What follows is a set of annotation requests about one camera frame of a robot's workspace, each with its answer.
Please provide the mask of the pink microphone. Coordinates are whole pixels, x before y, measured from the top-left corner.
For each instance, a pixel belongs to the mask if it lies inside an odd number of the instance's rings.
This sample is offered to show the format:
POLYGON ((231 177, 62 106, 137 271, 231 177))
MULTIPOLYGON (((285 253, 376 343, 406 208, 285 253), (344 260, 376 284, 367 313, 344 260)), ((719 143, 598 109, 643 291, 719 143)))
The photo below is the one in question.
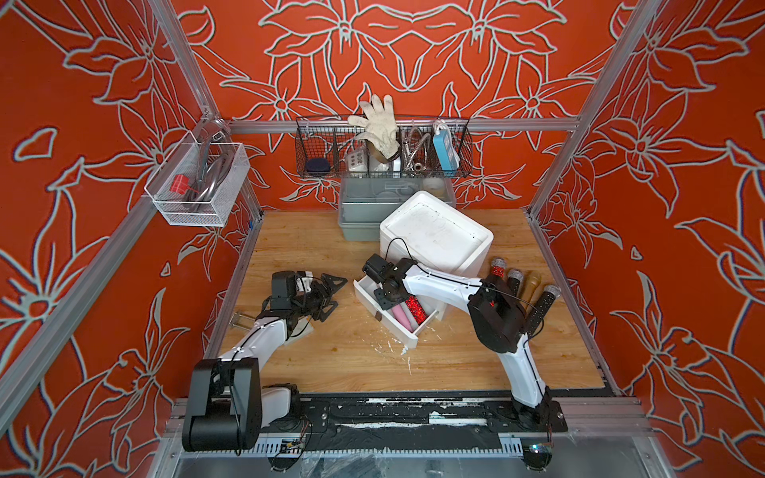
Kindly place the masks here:
POLYGON ((412 322, 410 322, 408 315, 406 314, 406 312, 404 312, 404 308, 402 308, 402 305, 396 305, 392 307, 390 309, 390 313, 406 331, 410 333, 414 331, 412 322))

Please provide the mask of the white drawer cabinet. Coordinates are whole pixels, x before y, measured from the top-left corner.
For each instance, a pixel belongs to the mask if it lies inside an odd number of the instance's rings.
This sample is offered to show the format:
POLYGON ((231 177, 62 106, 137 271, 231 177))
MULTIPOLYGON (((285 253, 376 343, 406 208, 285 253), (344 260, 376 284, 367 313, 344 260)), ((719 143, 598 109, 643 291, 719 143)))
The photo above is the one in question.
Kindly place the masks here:
MULTIPOLYGON (((422 266, 468 278, 479 275, 492 241, 489 229, 426 191, 412 195, 380 225, 380 255, 386 260, 396 263, 412 257, 422 266)), ((380 284, 364 276, 354 288, 373 318, 408 349, 414 349, 420 333, 442 320, 449 308, 446 302, 420 295, 426 319, 416 328, 406 328, 378 304, 375 291, 380 284)))

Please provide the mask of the red glitter microphone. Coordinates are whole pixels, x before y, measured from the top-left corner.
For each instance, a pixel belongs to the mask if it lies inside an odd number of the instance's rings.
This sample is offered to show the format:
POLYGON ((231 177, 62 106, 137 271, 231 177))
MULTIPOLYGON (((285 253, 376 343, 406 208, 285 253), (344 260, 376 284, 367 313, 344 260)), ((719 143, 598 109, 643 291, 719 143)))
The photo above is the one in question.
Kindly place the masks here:
POLYGON ((507 263, 501 257, 494 257, 490 261, 490 273, 493 276, 498 277, 500 280, 504 280, 506 277, 507 263))
POLYGON ((428 318, 428 313, 424 310, 422 304, 416 297, 410 297, 406 300, 406 306, 412 314, 412 318, 416 321, 416 324, 423 324, 428 318))

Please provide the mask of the black microphone silver head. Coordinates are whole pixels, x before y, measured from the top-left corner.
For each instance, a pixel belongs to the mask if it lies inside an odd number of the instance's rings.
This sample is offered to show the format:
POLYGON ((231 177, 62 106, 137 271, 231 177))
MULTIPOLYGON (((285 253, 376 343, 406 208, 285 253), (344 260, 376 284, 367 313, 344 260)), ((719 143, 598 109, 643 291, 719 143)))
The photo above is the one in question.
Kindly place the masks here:
POLYGON ((523 281, 524 274, 522 271, 518 269, 510 269, 508 271, 506 284, 512 296, 519 297, 523 281))

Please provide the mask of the gold microphone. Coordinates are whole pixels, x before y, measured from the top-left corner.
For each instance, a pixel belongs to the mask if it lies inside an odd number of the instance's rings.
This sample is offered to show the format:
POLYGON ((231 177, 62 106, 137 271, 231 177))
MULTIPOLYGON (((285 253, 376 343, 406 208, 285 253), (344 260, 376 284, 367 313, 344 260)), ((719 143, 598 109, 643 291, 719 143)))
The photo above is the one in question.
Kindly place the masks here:
POLYGON ((531 303, 536 290, 541 284, 541 280, 542 276, 538 271, 531 271, 525 276, 521 290, 521 301, 524 304, 529 305, 531 303))

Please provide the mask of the black glitter microphone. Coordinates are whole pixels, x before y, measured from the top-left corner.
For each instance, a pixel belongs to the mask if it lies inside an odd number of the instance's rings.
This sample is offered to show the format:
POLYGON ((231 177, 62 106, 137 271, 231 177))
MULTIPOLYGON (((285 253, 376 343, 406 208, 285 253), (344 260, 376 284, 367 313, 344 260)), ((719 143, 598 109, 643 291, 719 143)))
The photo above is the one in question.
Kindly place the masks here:
POLYGON ((525 332, 529 338, 533 338, 537 334, 547 313, 560 296, 561 290, 557 286, 550 284, 544 287, 542 294, 531 305, 526 316, 525 332))

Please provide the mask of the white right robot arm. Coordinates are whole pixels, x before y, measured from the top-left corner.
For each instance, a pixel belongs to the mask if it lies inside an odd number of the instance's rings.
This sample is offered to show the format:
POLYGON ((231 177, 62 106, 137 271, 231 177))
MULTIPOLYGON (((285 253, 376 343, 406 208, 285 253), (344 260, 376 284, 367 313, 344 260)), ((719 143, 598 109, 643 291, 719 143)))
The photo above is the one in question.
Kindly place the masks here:
POLYGON ((530 342, 541 330, 547 312, 559 297, 546 289, 525 309, 518 293, 500 276, 483 279, 447 274, 412 258, 388 262, 374 254, 363 267, 379 286, 375 301, 385 311, 410 298, 432 298, 466 312, 479 342, 498 354, 511 386, 514 404, 540 412, 549 400, 548 388, 535 364, 530 342))

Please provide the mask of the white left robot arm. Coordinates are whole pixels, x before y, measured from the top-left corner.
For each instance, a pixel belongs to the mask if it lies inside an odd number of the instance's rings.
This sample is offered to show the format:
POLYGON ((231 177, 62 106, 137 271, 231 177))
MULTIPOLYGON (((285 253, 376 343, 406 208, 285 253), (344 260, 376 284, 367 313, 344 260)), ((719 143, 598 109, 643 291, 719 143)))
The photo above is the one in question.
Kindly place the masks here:
POLYGON ((261 386, 260 373, 273 354, 295 335, 301 320, 325 322, 348 280, 306 271, 272 275, 271 294, 252 329, 230 351, 201 360, 193 369, 182 429, 187 452, 253 448, 262 428, 296 407, 293 384, 261 386))

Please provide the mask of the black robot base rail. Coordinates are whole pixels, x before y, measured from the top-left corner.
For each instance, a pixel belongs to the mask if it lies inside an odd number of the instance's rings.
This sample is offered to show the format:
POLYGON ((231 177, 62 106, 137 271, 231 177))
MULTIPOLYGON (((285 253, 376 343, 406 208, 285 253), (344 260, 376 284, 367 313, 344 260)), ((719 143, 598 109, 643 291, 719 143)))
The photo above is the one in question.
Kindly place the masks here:
POLYGON ((549 446, 568 431, 557 400, 522 406, 508 390, 302 394, 295 411, 262 430, 303 437, 310 451, 492 450, 503 436, 549 446))

